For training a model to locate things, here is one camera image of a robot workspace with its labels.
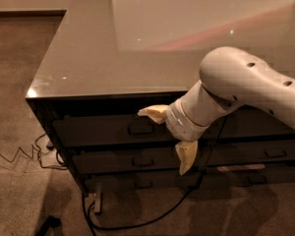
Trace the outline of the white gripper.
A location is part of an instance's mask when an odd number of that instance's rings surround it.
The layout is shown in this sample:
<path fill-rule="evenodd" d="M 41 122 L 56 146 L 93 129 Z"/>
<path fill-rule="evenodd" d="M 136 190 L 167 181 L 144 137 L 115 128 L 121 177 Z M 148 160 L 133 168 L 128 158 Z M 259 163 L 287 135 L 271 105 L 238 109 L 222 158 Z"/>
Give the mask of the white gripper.
<path fill-rule="evenodd" d="M 139 110 L 138 115 L 146 116 L 156 124 L 166 123 L 166 127 L 172 136 L 181 141 L 175 146 L 180 160 L 179 174 L 187 173 L 196 160 L 197 140 L 207 130 L 207 126 L 195 124 L 188 118 L 182 108 L 181 99 L 177 99 L 169 106 L 160 104 L 145 107 Z"/>

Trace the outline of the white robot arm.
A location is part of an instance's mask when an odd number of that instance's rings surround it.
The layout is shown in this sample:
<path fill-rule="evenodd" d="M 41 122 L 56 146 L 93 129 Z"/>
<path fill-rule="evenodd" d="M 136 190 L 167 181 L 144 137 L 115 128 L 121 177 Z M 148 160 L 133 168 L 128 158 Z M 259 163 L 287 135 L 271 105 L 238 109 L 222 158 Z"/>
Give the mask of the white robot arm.
<path fill-rule="evenodd" d="M 217 119 L 243 105 L 257 107 L 295 130 L 295 79 L 274 71 L 266 61 L 234 47 L 219 47 L 200 65 L 200 79 L 169 105 L 152 105 L 138 114 L 165 124 L 179 140 L 179 173 L 193 166 L 198 139 Z"/>

